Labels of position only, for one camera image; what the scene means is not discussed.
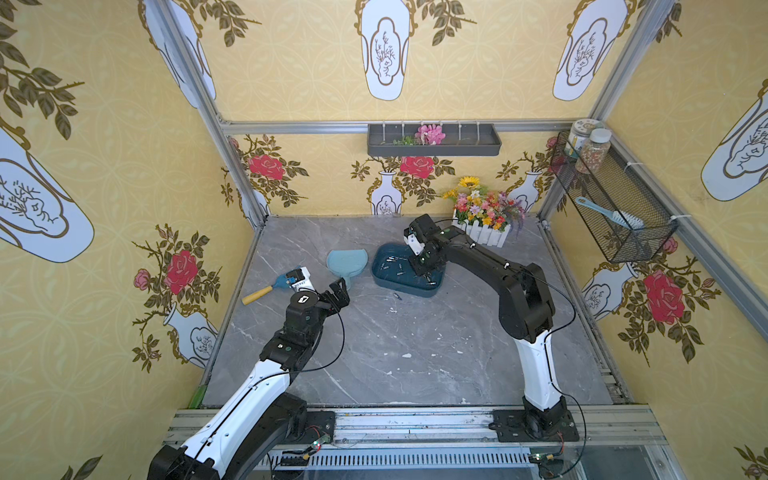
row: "black cable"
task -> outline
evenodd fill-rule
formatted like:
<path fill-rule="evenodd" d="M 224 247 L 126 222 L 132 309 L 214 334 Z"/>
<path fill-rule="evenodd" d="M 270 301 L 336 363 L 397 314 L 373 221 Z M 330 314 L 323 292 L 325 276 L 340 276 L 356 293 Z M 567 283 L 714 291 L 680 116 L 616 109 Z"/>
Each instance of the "black cable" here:
<path fill-rule="evenodd" d="M 571 309 L 574 311 L 574 315 L 571 318 L 570 322 L 568 322 L 565 325 L 563 325 L 561 327 L 558 327 L 558 328 L 550 331 L 549 333 L 547 333 L 547 335 L 545 335 L 545 337 L 544 337 L 544 342 L 542 342 L 542 343 L 544 343 L 544 355 L 545 355 L 545 358 L 547 360 L 547 371 L 549 372 L 549 382 L 552 384 L 554 389 L 557 390 L 560 393 L 560 395 L 567 396 L 568 398 L 570 398 L 571 400 L 573 400 L 576 403 L 576 406 L 578 407 L 578 411 L 581 413 L 581 421 L 584 423 L 584 443 L 581 446 L 581 451 L 578 454 L 578 458 L 576 458 L 576 462 L 574 462 L 574 464 L 571 465 L 568 468 L 568 470 L 566 470 L 565 472 L 562 472 L 560 475 L 558 475 L 556 477 L 552 477 L 552 478 L 562 478 L 563 475 L 565 475 L 566 473 L 568 473 L 571 470 L 573 470 L 574 468 L 576 468 L 576 465 L 578 465 L 578 463 L 581 461 L 581 456 L 584 454 L 584 449 L 587 448 L 587 419 L 584 417 L 584 410 L 581 408 L 581 404 L 578 402 L 578 400 L 576 400 L 576 398 L 573 397 L 573 395 L 569 395 L 567 393 L 562 392 L 562 390 L 560 390 L 558 388 L 558 386 L 554 384 L 554 379 L 552 379 L 552 368 L 549 365 L 549 352 L 547 351 L 547 338 L 549 338 L 549 336 L 552 333 L 559 332 L 560 330 L 564 329 L 565 327 L 571 325 L 574 321 L 576 321 L 576 306 L 574 305 L 573 301 L 571 301 L 571 298 L 568 295 L 566 295 L 565 292 L 563 292 L 562 290 L 560 290 L 556 286 L 551 285 L 550 283 L 548 283 L 548 282 L 538 278 L 537 276 L 531 275 L 526 270 L 523 270 L 523 271 L 529 277 L 531 277 L 531 278 L 533 278 L 535 280 L 538 280 L 539 282 L 542 282 L 544 285 L 546 285 L 549 288 L 553 289 L 555 292 L 560 293 L 563 296 L 563 298 L 565 298 L 568 301 L 568 303 L 571 304 Z"/>

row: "dark blue tray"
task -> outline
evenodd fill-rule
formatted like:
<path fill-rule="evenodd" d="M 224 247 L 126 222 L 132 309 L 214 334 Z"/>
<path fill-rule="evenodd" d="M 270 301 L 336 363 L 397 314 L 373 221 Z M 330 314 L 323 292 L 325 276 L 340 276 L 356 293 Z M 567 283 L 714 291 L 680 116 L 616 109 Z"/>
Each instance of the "dark blue tray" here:
<path fill-rule="evenodd" d="M 376 251 L 371 262 L 371 274 L 376 285 L 410 293 L 411 295 L 430 297 L 437 293 L 445 273 L 445 265 L 434 269 L 427 276 L 417 276 L 408 262 L 413 255 L 411 247 L 400 243 L 384 243 Z"/>

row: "sunflower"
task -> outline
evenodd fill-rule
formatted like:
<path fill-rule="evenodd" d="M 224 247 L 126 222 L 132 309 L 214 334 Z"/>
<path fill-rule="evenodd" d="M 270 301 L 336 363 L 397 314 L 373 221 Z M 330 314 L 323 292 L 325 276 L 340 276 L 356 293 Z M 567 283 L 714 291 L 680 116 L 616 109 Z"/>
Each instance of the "sunflower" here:
<path fill-rule="evenodd" d="M 462 177 L 462 179 L 458 181 L 458 185 L 465 188 L 476 188 L 479 184 L 480 179 L 477 177 Z"/>

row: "mounting plate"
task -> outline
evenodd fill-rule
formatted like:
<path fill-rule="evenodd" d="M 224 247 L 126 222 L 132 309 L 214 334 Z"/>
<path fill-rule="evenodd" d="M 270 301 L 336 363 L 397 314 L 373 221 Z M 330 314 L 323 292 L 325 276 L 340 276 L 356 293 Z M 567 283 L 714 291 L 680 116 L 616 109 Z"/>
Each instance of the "mounting plate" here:
<path fill-rule="evenodd" d="M 558 432 L 563 435 L 564 442 L 578 442 L 579 435 L 574 423 L 573 415 L 566 412 L 554 435 L 541 439 L 531 437 L 525 431 L 525 410 L 494 410 L 493 423 L 488 428 L 496 432 L 496 437 L 501 443 L 508 442 L 560 442 Z"/>

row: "light blue dustpan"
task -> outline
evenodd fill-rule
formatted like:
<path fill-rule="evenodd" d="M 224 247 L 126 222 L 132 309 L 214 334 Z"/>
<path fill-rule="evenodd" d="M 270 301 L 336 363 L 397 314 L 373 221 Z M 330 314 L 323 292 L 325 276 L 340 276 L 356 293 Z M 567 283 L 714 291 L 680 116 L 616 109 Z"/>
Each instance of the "light blue dustpan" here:
<path fill-rule="evenodd" d="M 352 286 L 352 277 L 360 275 L 368 263 L 368 253 L 365 250 L 331 250 L 326 260 L 326 266 L 331 273 L 341 276 L 346 286 Z"/>

